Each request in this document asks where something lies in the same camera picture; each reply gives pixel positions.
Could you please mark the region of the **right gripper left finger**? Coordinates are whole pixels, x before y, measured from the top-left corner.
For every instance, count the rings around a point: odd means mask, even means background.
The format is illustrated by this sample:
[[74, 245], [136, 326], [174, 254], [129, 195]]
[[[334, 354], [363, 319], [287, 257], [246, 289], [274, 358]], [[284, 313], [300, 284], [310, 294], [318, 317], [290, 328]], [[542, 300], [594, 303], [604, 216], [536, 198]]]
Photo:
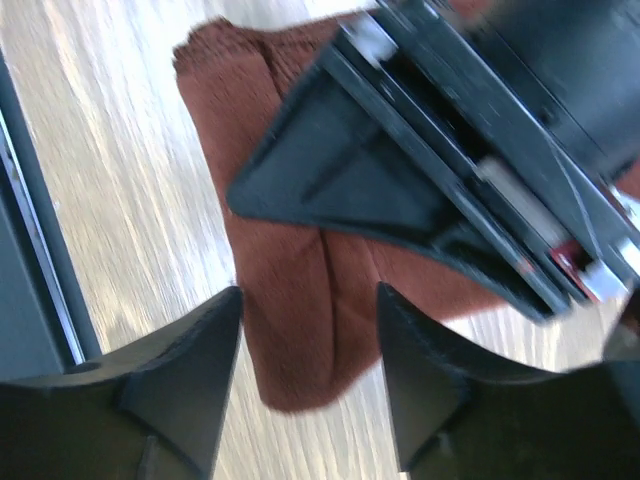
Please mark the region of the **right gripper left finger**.
[[3, 383], [2, 478], [210, 478], [242, 302], [228, 287], [66, 374]]

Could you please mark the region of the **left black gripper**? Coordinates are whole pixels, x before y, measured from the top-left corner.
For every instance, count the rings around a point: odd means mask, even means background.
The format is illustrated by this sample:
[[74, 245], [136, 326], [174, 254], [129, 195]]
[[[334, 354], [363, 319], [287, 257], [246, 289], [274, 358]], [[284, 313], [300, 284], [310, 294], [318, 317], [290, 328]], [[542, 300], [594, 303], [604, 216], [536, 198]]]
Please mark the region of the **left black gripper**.
[[534, 319], [638, 286], [614, 187], [639, 155], [637, 2], [384, 4], [340, 28], [329, 72], [394, 162], [333, 189], [333, 227], [441, 259]]

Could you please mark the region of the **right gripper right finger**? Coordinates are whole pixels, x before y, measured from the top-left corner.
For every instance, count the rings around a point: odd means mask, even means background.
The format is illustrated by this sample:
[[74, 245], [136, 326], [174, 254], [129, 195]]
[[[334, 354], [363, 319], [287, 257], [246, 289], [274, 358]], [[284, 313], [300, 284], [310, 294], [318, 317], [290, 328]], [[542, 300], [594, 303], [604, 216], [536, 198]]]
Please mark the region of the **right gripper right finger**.
[[377, 289], [399, 468], [412, 479], [635, 479], [639, 299], [601, 361], [565, 373], [487, 350]]

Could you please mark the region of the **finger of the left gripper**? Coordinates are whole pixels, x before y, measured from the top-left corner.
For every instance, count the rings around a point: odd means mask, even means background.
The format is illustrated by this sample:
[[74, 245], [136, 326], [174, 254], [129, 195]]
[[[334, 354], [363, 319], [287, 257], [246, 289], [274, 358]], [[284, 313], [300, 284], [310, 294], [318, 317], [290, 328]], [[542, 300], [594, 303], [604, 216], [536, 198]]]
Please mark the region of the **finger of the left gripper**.
[[243, 217], [358, 233], [397, 245], [450, 237], [450, 201], [319, 56], [226, 193]]

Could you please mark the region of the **brown towel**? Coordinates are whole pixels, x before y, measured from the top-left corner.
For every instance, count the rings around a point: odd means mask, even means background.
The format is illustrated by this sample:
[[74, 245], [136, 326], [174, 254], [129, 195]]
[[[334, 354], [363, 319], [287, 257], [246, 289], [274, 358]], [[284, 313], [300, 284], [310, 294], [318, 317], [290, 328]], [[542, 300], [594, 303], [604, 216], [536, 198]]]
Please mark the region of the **brown towel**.
[[[177, 84], [216, 193], [224, 196], [284, 94], [335, 33], [338, 19], [277, 31], [218, 18], [175, 49]], [[433, 260], [358, 236], [222, 212], [260, 397], [294, 413], [332, 403], [379, 357], [376, 287], [393, 285], [446, 321], [500, 305]]]

